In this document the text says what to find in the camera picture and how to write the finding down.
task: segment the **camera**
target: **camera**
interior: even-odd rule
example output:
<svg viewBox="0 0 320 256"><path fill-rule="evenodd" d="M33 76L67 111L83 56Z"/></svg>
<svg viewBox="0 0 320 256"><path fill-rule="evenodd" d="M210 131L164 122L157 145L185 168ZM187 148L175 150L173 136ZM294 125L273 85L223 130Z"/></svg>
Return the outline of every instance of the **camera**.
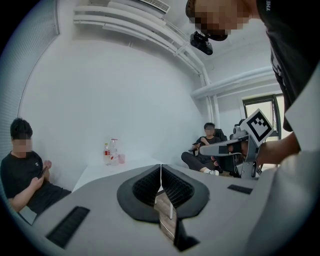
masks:
<svg viewBox="0 0 320 256"><path fill-rule="evenodd" d="M214 53L212 45L209 43L209 38L201 35L197 31L190 35L190 44L206 55L212 55Z"/></svg>

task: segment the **plastic bottle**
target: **plastic bottle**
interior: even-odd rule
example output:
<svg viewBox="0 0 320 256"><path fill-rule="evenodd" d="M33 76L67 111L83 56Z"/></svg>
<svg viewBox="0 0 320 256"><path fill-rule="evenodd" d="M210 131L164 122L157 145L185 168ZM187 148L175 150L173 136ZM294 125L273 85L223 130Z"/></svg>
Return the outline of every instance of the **plastic bottle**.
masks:
<svg viewBox="0 0 320 256"><path fill-rule="evenodd" d="M108 143L104 143L104 153L103 153L103 160L105 165L110 165L111 164L111 159L110 159L110 147Z"/></svg>
<svg viewBox="0 0 320 256"><path fill-rule="evenodd" d="M110 163L113 166L117 166L119 164L119 156L116 141L116 138L112 138L110 142Z"/></svg>

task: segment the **person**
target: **person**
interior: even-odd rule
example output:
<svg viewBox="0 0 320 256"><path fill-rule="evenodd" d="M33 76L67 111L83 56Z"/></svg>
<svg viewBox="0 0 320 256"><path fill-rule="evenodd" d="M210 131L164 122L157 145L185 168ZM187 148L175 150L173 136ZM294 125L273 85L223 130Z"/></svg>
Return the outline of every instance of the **person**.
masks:
<svg viewBox="0 0 320 256"><path fill-rule="evenodd" d="M16 212L28 206L40 215L71 191L49 182L52 163L48 160L43 162L32 151L33 131L27 121L15 119L10 134L13 149L2 160L0 167L4 193Z"/></svg>
<svg viewBox="0 0 320 256"><path fill-rule="evenodd" d="M216 41L223 41L229 30L239 29L250 19L261 19L271 45L271 64L284 97L284 111L295 102L313 74L319 59L317 40L311 39L317 28L316 2L293 4L272 0L188 0L186 15L196 27ZM292 132L284 119L283 128ZM241 143L243 155L248 142ZM300 146L295 134L261 145L257 165L280 164L297 154Z"/></svg>
<svg viewBox="0 0 320 256"><path fill-rule="evenodd" d="M200 137L192 146L191 150L198 150L202 146L221 142L221 139L215 136L215 127L216 126L214 123L207 122L204 125L205 136ZM215 166L210 156L203 155L200 152L197 156L194 156L188 152L183 152L181 159L189 166L191 170L206 174L219 175L219 171L216 170L218 167Z"/></svg>

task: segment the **white table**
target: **white table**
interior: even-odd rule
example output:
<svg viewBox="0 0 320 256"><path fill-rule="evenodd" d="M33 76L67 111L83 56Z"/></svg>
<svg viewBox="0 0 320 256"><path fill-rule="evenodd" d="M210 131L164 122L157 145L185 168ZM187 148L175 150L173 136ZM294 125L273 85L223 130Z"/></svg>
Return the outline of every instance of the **white table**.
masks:
<svg viewBox="0 0 320 256"><path fill-rule="evenodd" d="M105 165L105 164L104 165L88 165L85 168L85 170L83 171L80 179L75 184L72 192L76 191L77 189L79 189L83 185L85 185L89 182L92 182L94 180L100 179L100 178L124 173L129 170L140 168L140 167L161 165L161 164L163 164L163 162L161 162L157 159L154 159L152 157L148 157L148 158L142 158L142 159L128 161L124 164L119 164L116 166ZM173 216L173 205L172 204L170 204L169 216L170 216L170 219L172 219L172 216Z"/></svg>

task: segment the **man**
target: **man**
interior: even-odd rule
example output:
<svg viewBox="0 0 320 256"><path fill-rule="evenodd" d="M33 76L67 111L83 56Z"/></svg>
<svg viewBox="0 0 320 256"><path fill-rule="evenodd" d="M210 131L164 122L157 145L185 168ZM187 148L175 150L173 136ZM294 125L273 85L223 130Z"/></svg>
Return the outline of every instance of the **man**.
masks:
<svg viewBox="0 0 320 256"><path fill-rule="evenodd" d="M28 206L37 215L71 192L49 182L50 161L32 151L33 131L21 118L10 127L13 150L1 162L1 180L12 208Z"/></svg>
<svg viewBox="0 0 320 256"><path fill-rule="evenodd" d="M192 150L197 150L202 146L210 145L214 143L221 142L219 137L215 137L215 124L212 122L207 122L204 125L205 137L200 137L196 143L192 146ZM206 156L198 153L197 156L190 154L188 152L183 152L181 155L182 161L184 161L191 170L199 171L206 174L219 175L216 170L217 167L214 161L211 160L210 156Z"/></svg>
<svg viewBox="0 0 320 256"><path fill-rule="evenodd" d="M223 41L229 30L239 29L249 19L261 19L271 44L271 63L284 96L285 111L308 83L320 59L316 2L295 4L288 0L189 0L186 15L197 28L216 41ZM284 120L283 128L292 129ZM244 155L248 142L241 144ZM263 143L257 164L280 164L297 154L300 147L294 133Z"/></svg>

